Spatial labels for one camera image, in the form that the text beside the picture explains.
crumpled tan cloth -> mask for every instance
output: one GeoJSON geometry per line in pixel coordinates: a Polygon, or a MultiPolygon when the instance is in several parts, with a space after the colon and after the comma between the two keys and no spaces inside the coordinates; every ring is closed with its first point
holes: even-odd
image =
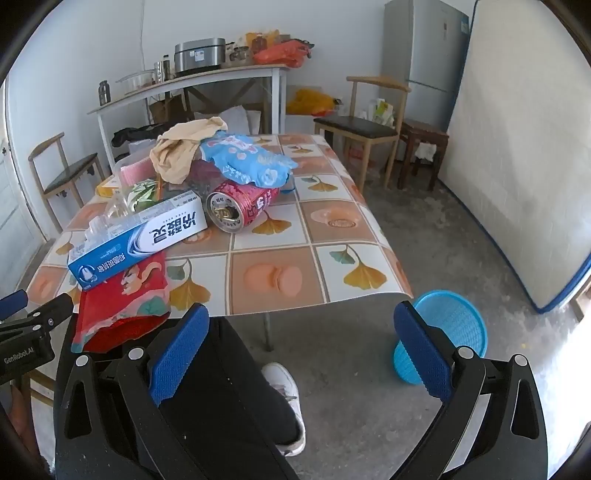
{"type": "Polygon", "coordinates": [[[201,140],[212,137],[218,130],[228,130],[226,122],[218,116],[175,125],[160,135],[150,150],[154,170],[164,181],[182,183],[189,175],[201,140]]]}

silver rice cooker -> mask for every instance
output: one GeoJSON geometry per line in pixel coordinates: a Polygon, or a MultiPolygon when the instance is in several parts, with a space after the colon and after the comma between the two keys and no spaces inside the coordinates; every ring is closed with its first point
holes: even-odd
{"type": "Polygon", "coordinates": [[[225,59],[225,38],[193,40],[179,43],[174,48],[174,70],[177,76],[218,69],[225,59]]]}

blue trash can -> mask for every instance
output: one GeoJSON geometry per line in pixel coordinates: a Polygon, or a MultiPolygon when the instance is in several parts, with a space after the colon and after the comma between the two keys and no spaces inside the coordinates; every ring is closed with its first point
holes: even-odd
{"type": "MultiPolygon", "coordinates": [[[[461,295],[447,290],[433,290],[421,295],[413,304],[427,325],[443,330],[455,346],[467,345],[481,357],[486,353],[486,326],[472,303],[461,295]]],[[[405,382],[423,382],[407,351],[398,342],[394,349],[394,369],[405,382]]]]}

refrigerator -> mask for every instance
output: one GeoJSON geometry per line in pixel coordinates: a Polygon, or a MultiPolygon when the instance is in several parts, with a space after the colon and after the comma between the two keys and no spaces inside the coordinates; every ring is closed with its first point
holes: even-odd
{"type": "MultiPolygon", "coordinates": [[[[392,0],[385,6],[382,75],[407,83],[405,119],[447,131],[469,40],[468,16],[440,0],[392,0]]],[[[380,98],[398,105],[396,90],[380,98]]]]}

shoe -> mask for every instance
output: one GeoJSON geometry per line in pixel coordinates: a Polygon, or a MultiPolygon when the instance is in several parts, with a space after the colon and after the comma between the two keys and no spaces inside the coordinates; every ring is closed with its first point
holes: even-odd
{"type": "Polygon", "coordinates": [[[299,455],[306,446],[306,427],[301,416],[300,396],[296,382],[283,365],[277,362],[266,364],[262,368],[262,374],[275,390],[285,397],[291,409],[295,413],[300,427],[299,438],[291,445],[277,445],[278,450],[286,457],[299,455]]]}

